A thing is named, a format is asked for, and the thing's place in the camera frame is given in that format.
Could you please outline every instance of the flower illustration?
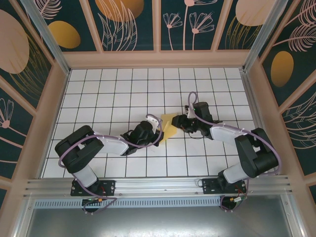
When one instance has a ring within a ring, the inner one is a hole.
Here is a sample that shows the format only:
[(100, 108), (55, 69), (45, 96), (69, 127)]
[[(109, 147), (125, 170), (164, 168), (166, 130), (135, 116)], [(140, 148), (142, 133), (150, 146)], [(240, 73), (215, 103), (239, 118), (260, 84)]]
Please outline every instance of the flower illustration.
[(171, 50), (173, 50), (171, 36), (170, 36), (170, 29), (182, 26), (182, 21), (180, 21), (181, 18), (178, 13), (177, 14), (171, 13), (170, 16), (168, 13), (165, 13), (163, 15), (163, 19), (168, 28), (170, 47), (171, 47)]
[(10, 127), (10, 120), (13, 114), (14, 103), (8, 100), (7, 105), (3, 98), (0, 99), (0, 127)]
[(190, 25), (193, 33), (192, 50), (194, 50), (194, 39), (196, 34), (214, 30), (214, 25), (212, 25), (213, 19), (211, 15), (212, 13), (201, 13), (197, 18), (196, 12), (190, 14)]
[(216, 2), (217, 0), (184, 0), (186, 6), (208, 5)]

